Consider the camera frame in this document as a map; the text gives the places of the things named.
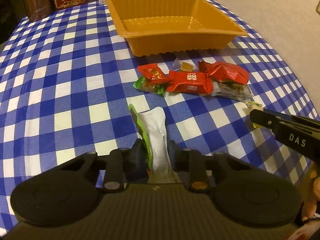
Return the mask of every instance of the round black cover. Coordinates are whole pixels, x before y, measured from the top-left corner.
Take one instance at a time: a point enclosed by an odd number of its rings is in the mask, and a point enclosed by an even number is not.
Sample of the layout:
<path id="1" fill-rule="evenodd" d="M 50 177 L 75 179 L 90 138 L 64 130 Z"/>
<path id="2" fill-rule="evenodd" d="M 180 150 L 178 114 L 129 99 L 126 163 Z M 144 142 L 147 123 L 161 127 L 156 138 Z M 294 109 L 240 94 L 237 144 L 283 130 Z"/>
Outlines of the round black cover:
<path id="1" fill-rule="evenodd" d="M 19 184 L 11 195 L 19 220 L 37 226 L 73 223 L 97 204 L 97 189 L 74 171 L 45 172 Z"/>
<path id="2" fill-rule="evenodd" d="M 274 227 L 292 222 L 300 193 L 290 182 L 259 170 L 230 174 L 212 191 L 217 208 L 247 226 Z"/>

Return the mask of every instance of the beige wall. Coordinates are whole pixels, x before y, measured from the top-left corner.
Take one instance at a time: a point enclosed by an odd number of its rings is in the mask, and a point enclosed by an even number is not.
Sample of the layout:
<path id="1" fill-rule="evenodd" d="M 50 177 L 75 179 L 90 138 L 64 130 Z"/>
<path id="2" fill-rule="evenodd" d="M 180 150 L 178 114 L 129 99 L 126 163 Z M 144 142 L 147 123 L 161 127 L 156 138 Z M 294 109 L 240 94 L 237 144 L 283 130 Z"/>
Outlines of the beige wall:
<path id="1" fill-rule="evenodd" d="M 320 112 L 319 0 L 217 0 L 237 14 L 287 62 Z"/>

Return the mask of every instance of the red candy wrapper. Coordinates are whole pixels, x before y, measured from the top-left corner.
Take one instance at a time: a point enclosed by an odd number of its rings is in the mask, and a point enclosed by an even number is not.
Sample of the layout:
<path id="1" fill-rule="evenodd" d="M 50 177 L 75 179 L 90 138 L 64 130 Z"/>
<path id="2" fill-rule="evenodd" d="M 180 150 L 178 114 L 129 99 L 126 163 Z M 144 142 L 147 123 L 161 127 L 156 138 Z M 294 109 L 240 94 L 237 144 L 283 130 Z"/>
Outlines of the red candy wrapper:
<path id="1" fill-rule="evenodd" d="M 209 77 L 218 82 L 233 82 L 246 85 L 249 81 L 249 73 L 235 64 L 226 62 L 210 64 L 205 61 L 199 61 L 198 65 L 201 72 L 207 73 Z"/>
<path id="2" fill-rule="evenodd" d="M 169 78 L 173 82 L 166 89 L 168 92 L 210 94 L 213 90 L 212 81 L 206 73 L 170 70 Z"/>
<path id="3" fill-rule="evenodd" d="M 150 79 L 150 85 L 164 84 L 171 81 L 158 67 L 157 63 L 138 66 L 138 70 L 145 78 Z"/>

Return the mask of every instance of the yellow tray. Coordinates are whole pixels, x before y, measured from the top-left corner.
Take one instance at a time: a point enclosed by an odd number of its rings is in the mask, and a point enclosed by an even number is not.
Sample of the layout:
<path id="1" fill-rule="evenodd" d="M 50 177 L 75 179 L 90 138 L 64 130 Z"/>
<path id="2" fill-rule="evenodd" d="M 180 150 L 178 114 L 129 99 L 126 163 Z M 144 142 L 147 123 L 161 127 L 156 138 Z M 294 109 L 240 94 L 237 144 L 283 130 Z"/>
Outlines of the yellow tray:
<path id="1" fill-rule="evenodd" d="M 135 56 L 221 49 L 247 32 L 205 0 L 107 0 Z"/>

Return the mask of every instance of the blue and white checkered tablecloth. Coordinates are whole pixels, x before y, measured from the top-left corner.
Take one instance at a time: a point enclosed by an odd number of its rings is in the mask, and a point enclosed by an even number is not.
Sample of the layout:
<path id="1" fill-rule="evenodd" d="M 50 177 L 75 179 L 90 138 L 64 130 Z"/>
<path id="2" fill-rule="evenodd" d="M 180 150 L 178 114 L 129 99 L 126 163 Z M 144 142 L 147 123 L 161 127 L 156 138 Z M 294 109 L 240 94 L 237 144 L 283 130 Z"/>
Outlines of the blue and white checkered tablecloth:
<path id="1" fill-rule="evenodd" d="M 207 0 L 248 32 L 220 50 L 135 57 L 117 35 L 108 7 L 91 2 L 30 23 L 22 19 L 0 55 L 0 235 L 17 220 L 13 188 L 31 176 L 87 151 L 131 147 L 138 112 L 160 106 L 170 139 L 204 155 L 219 150 L 297 183 L 309 160 L 274 140 L 270 130 L 248 130 L 247 107 L 228 98 L 187 93 L 164 96 L 135 90 L 137 66 L 158 63 L 168 73 L 177 57 L 235 63 L 250 72 L 253 99 L 264 107 L 319 120 L 297 77 L 242 19 Z"/>

